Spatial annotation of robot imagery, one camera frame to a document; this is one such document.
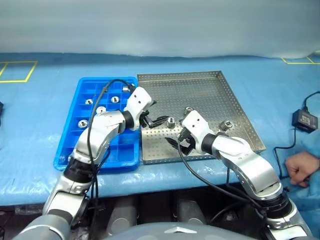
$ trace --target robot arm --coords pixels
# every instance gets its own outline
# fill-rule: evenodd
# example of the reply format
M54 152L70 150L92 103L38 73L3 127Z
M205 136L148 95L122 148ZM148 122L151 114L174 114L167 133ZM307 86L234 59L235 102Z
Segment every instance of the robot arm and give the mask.
M200 154L216 156L238 177L245 192L266 212L267 234L276 240L312 236L296 205L287 197L280 179L268 161L255 154L240 137L215 135L196 111L182 121L181 135L191 136Z
M135 131L146 123L157 127L166 121L167 116L155 122L146 118L153 103L146 90L137 87L124 112L102 112L93 118L90 146L96 166L103 161L110 141L125 129ZM68 157L68 165L46 201L42 216L31 222L15 239L69 239L70 227L82 218L89 203L86 193L92 185L93 172L87 140L88 128L82 132Z

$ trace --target human hand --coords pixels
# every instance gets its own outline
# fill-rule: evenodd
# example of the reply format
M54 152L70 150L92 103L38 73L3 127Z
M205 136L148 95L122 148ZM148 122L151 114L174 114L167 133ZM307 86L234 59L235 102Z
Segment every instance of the human hand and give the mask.
M291 177L290 183L293 185L299 184L305 188L308 186L305 179L319 169L320 160L307 151L303 151L289 157L285 166Z

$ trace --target metal tray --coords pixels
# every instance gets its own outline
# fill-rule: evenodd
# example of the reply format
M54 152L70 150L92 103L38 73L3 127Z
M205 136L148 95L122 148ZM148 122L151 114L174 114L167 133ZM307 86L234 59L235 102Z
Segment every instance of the metal tray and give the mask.
M150 109L152 119L168 115L178 121L183 118L185 107L192 107L208 121L213 132L218 132L222 121L230 120L233 127L226 132L229 136L245 139L256 153L266 149L221 71L138 74L137 77L139 86L157 101ZM165 137L176 140L181 130L178 124L174 129L168 129L165 124L154 129L143 128L144 164L180 161L178 151ZM188 160L211 158L195 151L187 157Z

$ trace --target yellow tape line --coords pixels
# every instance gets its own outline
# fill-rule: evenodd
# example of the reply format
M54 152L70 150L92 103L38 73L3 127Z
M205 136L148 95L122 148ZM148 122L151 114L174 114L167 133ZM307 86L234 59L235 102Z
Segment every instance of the yellow tape line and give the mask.
M29 71L29 73L27 74L27 76L25 77L25 79L12 79L12 80L7 80L7 79L0 79L0 84L5 84L5 83L26 83L28 82L31 74L34 72L36 65L38 63L38 61L0 61L0 64L4 64L3 68L0 71L0 77L2 75L2 73L5 71L5 69L7 68L8 64L27 64L27 63L34 63L31 70Z
M310 57L306 57L309 61L308 62L289 62L287 61L284 57L282 57L281 59L286 63L286 64L308 64L308 65L319 65L320 62L314 62L311 60Z

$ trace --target table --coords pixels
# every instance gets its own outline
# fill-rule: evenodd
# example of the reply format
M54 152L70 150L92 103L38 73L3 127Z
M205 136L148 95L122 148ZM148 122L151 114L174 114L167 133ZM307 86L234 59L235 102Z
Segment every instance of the table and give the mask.
M319 57L313 60L320 62ZM46 201L60 174L53 167L53 159L78 80L82 77L221 70L267 148L261 156L277 173L279 168L273 147L292 144L292 113L302 106L307 95L320 89L319 65L291 65L281 59L262 57L0 54L0 62L3 61L38 63L28 82L0 83L0 101L4 103L0 127L0 206ZM13 75L23 75L25 69L16 66L11 71ZM314 96L308 104L310 112L319 116L320 97ZM279 151L284 175L287 175L284 159L302 149L301 139L305 135L298 132L297 146ZM193 161L190 165L214 184L226 181L227 169L218 160ZM234 174L231 181L236 181ZM101 197L204 185L181 162L141 163L133 172L99 175L98 183Z

